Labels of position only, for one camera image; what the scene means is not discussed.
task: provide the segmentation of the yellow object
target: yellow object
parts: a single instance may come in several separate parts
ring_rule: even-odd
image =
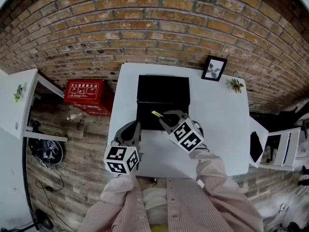
[[[151,232],[169,232],[167,225],[150,225]]]
[[[156,115],[156,116],[158,116],[158,117],[164,117],[162,114],[160,114],[160,113],[158,113],[156,111],[152,111],[151,113]]]

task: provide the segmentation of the sleeve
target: sleeve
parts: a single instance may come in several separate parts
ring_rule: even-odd
[[[198,160],[197,176],[231,228],[236,232],[262,232],[262,216],[240,192],[238,184],[226,175],[222,159],[206,150],[194,150],[190,158]]]
[[[78,232],[111,231],[117,215],[124,206],[126,194],[134,188],[135,176],[121,175],[105,186],[100,201],[89,208]]]

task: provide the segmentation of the small plant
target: small plant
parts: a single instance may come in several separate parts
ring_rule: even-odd
[[[235,93],[241,93],[241,88],[243,87],[242,83],[239,83],[239,80],[233,78],[229,84],[228,84],[228,88],[231,88],[232,90],[235,91]]]
[[[16,94],[14,94],[14,97],[15,97],[15,102],[18,103],[21,96],[22,96],[22,92],[23,92],[23,88],[21,87],[21,84],[18,85],[17,87],[17,91],[16,91]]]

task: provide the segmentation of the plastic bottle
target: plastic bottle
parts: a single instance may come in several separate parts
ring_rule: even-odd
[[[67,117],[67,120],[75,120],[81,116],[83,116],[83,113],[73,113],[70,114],[70,117]]]

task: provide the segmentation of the framed photo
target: framed photo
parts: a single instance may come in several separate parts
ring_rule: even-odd
[[[227,59],[208,56],[206,59],[205,69],[202,74],[202,79],[219,81],[226,66]]]

